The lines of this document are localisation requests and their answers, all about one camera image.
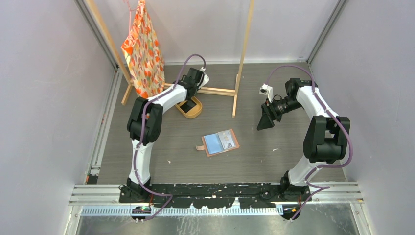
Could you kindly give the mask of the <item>brown leather card holder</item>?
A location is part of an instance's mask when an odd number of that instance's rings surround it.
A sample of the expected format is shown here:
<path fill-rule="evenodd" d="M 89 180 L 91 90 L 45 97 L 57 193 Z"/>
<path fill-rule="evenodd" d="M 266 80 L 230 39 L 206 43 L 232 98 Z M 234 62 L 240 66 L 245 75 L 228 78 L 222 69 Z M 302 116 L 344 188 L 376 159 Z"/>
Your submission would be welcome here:
<path fill-rule="evenodd" d="M 234 141 L 235 141 L 235 144 L 236 144 L 235 148 L 228 149 L 228 150 L 223 150 L 223 148 L 222 148 L 222 146 L 219 142 L 219 138 L 218 138 L 218 135 L 217 135 L 218 132 L 217 132 L 217 133 L 214 133 L 214 134 L 202 136 L 201 137 L 202 145 L 195 146 L 196 150 L 197 151 L 204 151 L 206 153 L 207 157 L 212 157 L 212 156 L 224 153 L 224 152 L 228 152 L 228 151 L 231 151 L 231 150 L 238 149 L 240 147 L 240 144 L 237 141 L 237 138 L 236 138 L 236 135 L 235 135 L 234 131 L 232 129 L 230 129 L 230 130 L 232 131 L 233 138 L 234 138 Z"/>

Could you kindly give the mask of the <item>orange oval tray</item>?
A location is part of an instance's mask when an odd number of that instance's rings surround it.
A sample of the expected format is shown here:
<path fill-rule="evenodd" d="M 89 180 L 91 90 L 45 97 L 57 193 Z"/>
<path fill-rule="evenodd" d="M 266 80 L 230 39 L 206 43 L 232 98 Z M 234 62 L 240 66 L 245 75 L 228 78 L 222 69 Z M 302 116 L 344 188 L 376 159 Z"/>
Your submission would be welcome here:
<path fill-rule="evenodd" d="M 196 118 L 201 112 L 203 105 L 197 97 L 175 104 L 175 107 L 188 119 Z"/>

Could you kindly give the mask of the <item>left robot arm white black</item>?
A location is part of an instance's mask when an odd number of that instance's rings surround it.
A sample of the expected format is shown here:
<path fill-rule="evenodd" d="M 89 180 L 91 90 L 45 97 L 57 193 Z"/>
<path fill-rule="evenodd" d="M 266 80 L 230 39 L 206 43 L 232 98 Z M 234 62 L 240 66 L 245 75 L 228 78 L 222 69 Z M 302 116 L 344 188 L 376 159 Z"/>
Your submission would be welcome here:
<path fill-rule="evenodd" d="M 161 133 L 163 114 L 174 105 L 190 100 L 208 81 L 205 68 L 190 68 L 177 83 L 160 94 L 135 100 L 127 131 L 133 146 L 132 167 L 127 179 L 127 192 L 139 203 L 146 202 L 150 189 L 150 158 L 154 142 Z"/>

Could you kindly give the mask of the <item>black card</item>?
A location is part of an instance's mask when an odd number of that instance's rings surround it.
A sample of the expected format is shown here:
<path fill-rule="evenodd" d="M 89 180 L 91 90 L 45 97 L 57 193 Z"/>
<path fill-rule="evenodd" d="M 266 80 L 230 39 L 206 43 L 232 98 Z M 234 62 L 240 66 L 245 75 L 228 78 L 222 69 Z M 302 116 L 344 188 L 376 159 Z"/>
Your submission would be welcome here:
<path fill-rule="evenodd" d="M 193 109 L 197 104 L 193 100 L 188 100 L 182 105 L 180 105 L 180 109 L 184 113 L 188 113 L 191 109 Z"/>

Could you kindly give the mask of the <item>white patterned credit card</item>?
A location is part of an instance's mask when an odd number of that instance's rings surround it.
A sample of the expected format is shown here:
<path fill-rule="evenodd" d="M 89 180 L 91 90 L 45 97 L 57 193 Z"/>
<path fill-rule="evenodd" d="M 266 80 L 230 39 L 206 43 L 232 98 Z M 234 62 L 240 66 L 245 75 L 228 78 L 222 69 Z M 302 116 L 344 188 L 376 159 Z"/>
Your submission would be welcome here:
<path fill-rule="evenodd" d="M 236 147 L 231 130 L 218 132 L 217 135 L 223 150 L 228 150 Z"/>

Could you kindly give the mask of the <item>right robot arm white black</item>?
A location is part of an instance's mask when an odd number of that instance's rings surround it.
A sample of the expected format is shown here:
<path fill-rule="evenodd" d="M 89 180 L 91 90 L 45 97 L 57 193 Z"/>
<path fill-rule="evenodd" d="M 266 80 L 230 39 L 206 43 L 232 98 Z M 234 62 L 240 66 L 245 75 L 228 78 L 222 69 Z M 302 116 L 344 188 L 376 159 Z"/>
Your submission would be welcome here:
<path fill-rule="evenodd" d="M 291 78 L 285 88 L 287 95 L 280 99 L 275 98 L 271 86 L 263 84 L 259 88 L 260 94 L 267 98 L 261 105 L 257 130 L 273 128 L 283 114 L 299 108 L 303 108 L 310 119 L 302 146 L 303 156 L 280 180 L 279 197 L 292 201 L 307 194 L 309 180 L 320 166 L 329 166 L 345 157 L 350 120 L 330 109 L 312 80 Z"/>

